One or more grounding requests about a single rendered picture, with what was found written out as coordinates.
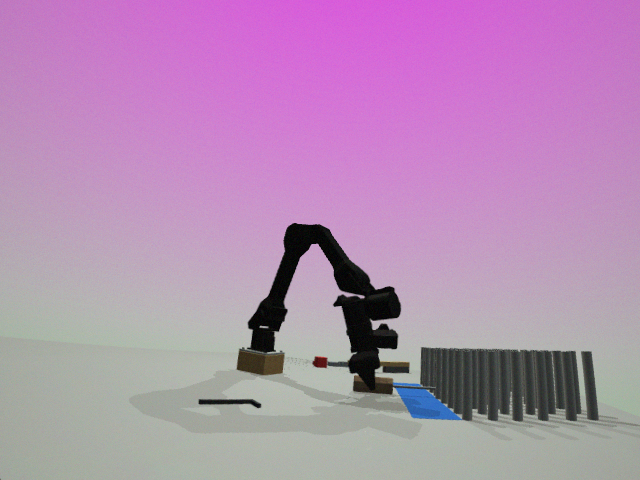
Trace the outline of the blue flat strip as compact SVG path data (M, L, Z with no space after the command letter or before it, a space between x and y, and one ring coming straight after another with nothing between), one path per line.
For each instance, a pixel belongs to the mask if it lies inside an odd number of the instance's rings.
M402 386L422 386L420 384L393 383ZM412 418L462 420L453 411L435 399L426 389L396 388Z

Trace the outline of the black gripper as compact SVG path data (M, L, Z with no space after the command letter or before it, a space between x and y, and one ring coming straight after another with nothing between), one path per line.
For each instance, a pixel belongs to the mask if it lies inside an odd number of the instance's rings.
M371 320L359 325L346 326L346 334L351 343L353 354L349 360L350 374L357 373L371 391L375 390L375 369L380 368L379 349L372 351L369 333L372 330Z

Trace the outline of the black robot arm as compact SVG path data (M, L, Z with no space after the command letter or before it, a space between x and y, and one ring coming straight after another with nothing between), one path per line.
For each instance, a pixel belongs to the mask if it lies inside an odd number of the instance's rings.
M368 275L354 264L331 231L320 225L293 223L286 229L284 236L284 255L280 262L269 295L258 305L258 309L248 321L248 328L253 330L250 349L257 352L274 352L275 335L278 332L288 309L285 308L285 295L289 289L300 257L306 253L311 244L318 244L334 269L334 278L342 292L363 295L345 296L341 294L333 304L342 306L346 326L359 325L371 320L380 321L398 318L401 306L393 287L375 289ZM268 326L269 328L261 328ZM372 351L377 348L397 349L398 334L381 323L378 329L369 333Z

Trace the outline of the small red block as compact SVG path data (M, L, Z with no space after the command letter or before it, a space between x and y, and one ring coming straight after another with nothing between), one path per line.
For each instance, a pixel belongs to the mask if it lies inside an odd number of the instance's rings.
M318 368L327 368L327 357L315 356L314 366Z

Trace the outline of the wooden-handled tool with grey metal shaft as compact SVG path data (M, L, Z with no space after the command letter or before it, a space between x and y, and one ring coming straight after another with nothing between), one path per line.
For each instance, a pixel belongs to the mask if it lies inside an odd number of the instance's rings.
M354 375L354 385L353 385L353 391L355 392L369 392L369 393L376 393L376 394L389 394L392 395L393 394L393 387L394 388L407 388L407 389L427 389L427 390L436 390L436 387L423 387L423 386L402 386L402 385L393 385L393 378L382 378L382 377L375 377L375 390L371 391L369 389L369 387L366 385L366 383L363 382L363 380L361 379L361 377L359 375Z

